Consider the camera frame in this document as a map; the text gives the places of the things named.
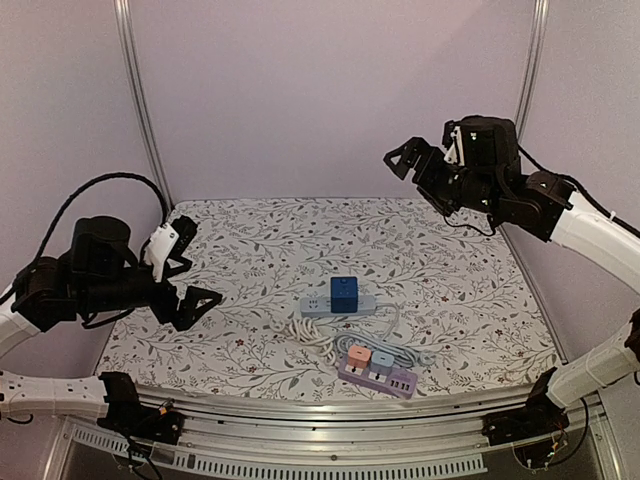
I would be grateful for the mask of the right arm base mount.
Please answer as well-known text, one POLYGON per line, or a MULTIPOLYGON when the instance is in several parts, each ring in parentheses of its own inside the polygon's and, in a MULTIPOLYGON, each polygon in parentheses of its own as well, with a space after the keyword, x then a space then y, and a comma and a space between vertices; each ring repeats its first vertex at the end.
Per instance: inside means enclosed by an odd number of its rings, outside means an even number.
POLYGON ((565 429, 569 426, 565 409, 557 407, 546 393, 546 386, 535 386, 523 406, 485 415, 481 434, 495 446, 565 429))

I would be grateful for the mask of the light blue power strip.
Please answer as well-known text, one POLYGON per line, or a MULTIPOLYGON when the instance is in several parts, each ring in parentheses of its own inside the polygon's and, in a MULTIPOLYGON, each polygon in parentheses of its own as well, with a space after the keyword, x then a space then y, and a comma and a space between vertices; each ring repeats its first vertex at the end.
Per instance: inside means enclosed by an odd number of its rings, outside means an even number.
POLYGON ((371 295, 354 299, 333 297, 303 297, 299 302, 300 313, 306 318, 371 315, 377 308, 376 299, 371 295))

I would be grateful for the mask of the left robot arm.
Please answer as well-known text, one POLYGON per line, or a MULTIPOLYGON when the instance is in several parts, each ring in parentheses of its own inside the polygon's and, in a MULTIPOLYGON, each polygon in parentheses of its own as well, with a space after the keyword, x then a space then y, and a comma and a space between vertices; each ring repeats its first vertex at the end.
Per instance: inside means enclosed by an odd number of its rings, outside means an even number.
MULTIPOLYGON (((118 321, 138 308, 150 309, 160 324, 178 332, 189 330, 223 300, 215 291, 193 286, 180 296, 170 281, 189 270, 182 254, 196 230, 185 216, 164 224, 138 257, 129 247, 131 230, 124 221, 110 216, 78 220, 67 252, 36 259, 5 291, 2 353, 63 322, 80 320, 85 329, 95 329, 103 313, 118 321)), ((13 421, 37 413, 76 415, 138 434, 167 411, 142 405, 133 380, 121 372, 76 379, 1 376, 1 414, 13 421)))

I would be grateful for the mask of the purple power strip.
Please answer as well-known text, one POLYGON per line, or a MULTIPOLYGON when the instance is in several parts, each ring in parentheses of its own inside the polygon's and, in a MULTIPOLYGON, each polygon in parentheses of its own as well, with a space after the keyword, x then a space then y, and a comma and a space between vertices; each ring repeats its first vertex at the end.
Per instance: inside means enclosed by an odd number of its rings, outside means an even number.
POLYGON ((352 367, 346 358, 342 359, 337 373, 343 381, 401 399, 411 399, 418 383, 418 376, 409 370, 392 367, 388 375, 383 375, 369 368, 352 367))

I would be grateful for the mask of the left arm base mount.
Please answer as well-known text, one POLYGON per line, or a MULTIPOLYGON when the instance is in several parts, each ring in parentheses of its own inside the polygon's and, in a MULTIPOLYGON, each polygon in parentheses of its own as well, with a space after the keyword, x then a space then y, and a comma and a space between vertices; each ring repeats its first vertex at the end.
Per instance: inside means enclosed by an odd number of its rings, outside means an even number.
POLYGON ((105 372, 98 376, 104 383, 106 415, 97 425, 125 438, 141 438, 177 445, 185 416, 174 408, 174 400, 163 400, 159 406, 141 403, 136 386, 128 374, 105 372))

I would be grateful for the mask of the light blue plug adapter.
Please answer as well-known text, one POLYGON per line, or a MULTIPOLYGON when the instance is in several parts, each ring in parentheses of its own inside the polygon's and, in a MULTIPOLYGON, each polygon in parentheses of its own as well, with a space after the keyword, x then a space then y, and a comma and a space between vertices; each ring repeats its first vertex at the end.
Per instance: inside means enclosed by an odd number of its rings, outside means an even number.
POLYGON ((370 359, 370 371, 374 374, 388 376, 395 363, 393 354, 385 351, 373 351, 370 359))

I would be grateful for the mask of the dark blue cube socket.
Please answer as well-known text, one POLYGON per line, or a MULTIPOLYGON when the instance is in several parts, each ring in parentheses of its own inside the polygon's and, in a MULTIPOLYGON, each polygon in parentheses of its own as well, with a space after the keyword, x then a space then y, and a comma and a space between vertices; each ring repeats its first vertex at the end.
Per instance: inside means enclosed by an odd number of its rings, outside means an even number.
POLYGON ((330 279, 330 311, 334 314, 351 314, 358 310, 358 281, 354 276, 338 276, 330 279))

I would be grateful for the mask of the pink plug adapter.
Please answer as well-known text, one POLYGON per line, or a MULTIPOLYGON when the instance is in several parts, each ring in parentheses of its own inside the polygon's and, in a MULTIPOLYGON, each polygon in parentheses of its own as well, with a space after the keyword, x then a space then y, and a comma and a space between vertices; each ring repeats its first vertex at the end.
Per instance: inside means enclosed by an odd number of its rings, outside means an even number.
POLYGON ((352 345, 347 352, 348 369, 355 372, 364 370, 371 360, 372 351, 364 346, 352 345))

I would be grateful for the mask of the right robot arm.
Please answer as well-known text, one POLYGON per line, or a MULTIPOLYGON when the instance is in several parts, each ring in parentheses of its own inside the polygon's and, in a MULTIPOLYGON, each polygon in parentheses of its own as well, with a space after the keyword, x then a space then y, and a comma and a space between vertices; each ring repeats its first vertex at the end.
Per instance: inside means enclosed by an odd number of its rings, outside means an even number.
MULTIPOLYGON (((413 137, 385 154, 384 164, 443 217, 462 208, 486 215, 492 229, 508 223, 568 249, 639 288, 639 232, 607 211, 573 177, 538 166, 520 146, 510 119, 480 115, 450 120, 440 147, 413 137)), ((639 370, 639 316, 567 365, 543 374, 517 415, 517 427, 537 436, 570 404, 639 370)))

